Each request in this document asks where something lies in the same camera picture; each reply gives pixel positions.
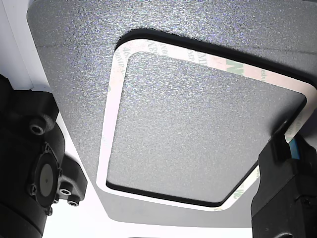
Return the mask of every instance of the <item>white tape liner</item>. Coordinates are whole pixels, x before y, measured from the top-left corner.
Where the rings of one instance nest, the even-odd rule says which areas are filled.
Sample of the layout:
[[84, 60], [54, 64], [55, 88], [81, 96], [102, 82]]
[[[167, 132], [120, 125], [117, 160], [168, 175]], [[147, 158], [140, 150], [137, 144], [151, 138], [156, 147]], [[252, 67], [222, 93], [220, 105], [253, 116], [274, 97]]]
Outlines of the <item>white tape liner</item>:
[[256, 181], [256, 179], [260, 177], [259, 167], [257, 166], [241, 183], [241, 185], [230, 195], [230, 197], [219, 207], [205, 207], [157, 199], [143, 195], [131, 194], [123, 191], [116, 191], [106, 186], [108, 164], [120, 105], [123, 81], [127, 69], [127, 63], [128, 59], [137, 52], [149, 52], [158, 56], [167, 56], [177, 60], [197, 63], [210, 68], [216, 68], [234, 74], [243, 75], [250, 79], [259, 80], [304, 94], [306, 96], [307, 103], [285, 133], [285, 138], [287, 142], [290, 142], [292, 140], [292, 138], [311, 116], [317, 106], [317, 90], [315, 89], [315, 87], [294, 78], [254, 67], [245, 63], [232, 61], [222, 57], [209, 55], [206, 53], [197, 52], [194, 50], [189, 50], [187, 48], [166, 43], [146, 39], [128, 41], [119, 46], [114, 53], [114, 57], [112, 59], [108, 94], [106, 99], [106, 109], [96, 183], [100, 189], [108, 193], [177, 207], [198, 209], [204, 211], [221, 211], [232, 206], [232, 204], [236, 202], [236, 200]]

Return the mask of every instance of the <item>white background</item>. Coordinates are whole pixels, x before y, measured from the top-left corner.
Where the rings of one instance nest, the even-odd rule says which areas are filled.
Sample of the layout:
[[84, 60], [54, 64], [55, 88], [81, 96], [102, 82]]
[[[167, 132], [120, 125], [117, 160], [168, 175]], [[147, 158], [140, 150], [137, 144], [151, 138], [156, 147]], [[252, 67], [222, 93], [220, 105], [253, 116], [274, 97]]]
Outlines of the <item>white background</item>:
[[[32, 2], [0, 0], [0, 74], [9, 78], [16, 90], [50, 92], [26, 21], [26, 12]], [[65, 136], [66, 153], [81, 164], [60, 115], [57, 123]], [[52, 207], [53, 215], [48, 217], [44, 238], [252, 237], [251, 229], [167, 227], [113, 221], [107, 216], [90, 181], [86, 198], [79, 207], [71, 207], [63, 200]]]

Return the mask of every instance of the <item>black mechanical part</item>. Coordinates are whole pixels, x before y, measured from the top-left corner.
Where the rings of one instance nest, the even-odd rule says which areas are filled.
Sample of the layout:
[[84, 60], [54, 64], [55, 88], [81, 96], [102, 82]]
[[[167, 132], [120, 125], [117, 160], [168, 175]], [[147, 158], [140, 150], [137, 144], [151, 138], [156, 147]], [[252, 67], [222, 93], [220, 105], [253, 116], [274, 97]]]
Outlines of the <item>black mechanical part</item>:
[[252, 201], [254, 238], [317, 237], [317, 154], [295, 136], [300, 159], [292, 159], [283, 131], [259, 155], [261, 182]]
[[80, 165], [65, 155], [61, 166], [62, 175], [59, 178], [57, 195], [59, 199], [67, 200], [71, 206], [78, 206], [84, 200], [87, 188], [87, 179], [80, 169]]
[[[42, 237], [51, 205], [60, 199], [62, 167], [83, 175], [80, 166], [63, 164], [65, 141], [57, 115], [52, 94], [15, 91], [0, 75], [0, 237]], [[87, 180], [78, 178], [81, 186], [76, 177], [68, 182], [82, 200]]]

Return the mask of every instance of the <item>gray textured surface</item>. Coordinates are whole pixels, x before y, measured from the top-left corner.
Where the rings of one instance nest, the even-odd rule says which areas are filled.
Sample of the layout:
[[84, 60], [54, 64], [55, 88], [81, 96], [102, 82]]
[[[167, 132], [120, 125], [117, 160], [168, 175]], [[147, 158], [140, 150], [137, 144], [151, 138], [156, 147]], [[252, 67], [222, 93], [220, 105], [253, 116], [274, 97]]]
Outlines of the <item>gray textured surface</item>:
[[115, 44], [153, 28], [317, 75], [317, 5], [291, 1], [37, 0], [28, 22], [47, 78], [91, 181], [119, 221], [197, 227], [250, 227], [252, 186], [230, 209], [208, 213], [103, 193], [95, 185], [107, 84]]
[[280, 111], [297, 108], [304, 98], [221, 70], [134, 54], [107, 180], [221, 202], [257, 161]]

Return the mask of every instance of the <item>blue component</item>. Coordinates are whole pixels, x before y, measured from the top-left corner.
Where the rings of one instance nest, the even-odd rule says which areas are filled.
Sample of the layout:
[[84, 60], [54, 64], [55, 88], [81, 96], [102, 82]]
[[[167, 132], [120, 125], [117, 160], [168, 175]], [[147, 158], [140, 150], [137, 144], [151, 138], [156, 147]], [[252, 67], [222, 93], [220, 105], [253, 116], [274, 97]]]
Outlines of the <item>blue component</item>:
[[297, 142], [296, 142], [295, 138], [293, 138], [289, 142], [289, 148], [291, 149], [292, 158], [299, 160], [300, 159], [300, 155], [299, 155], [298, 146], [297, 146]]

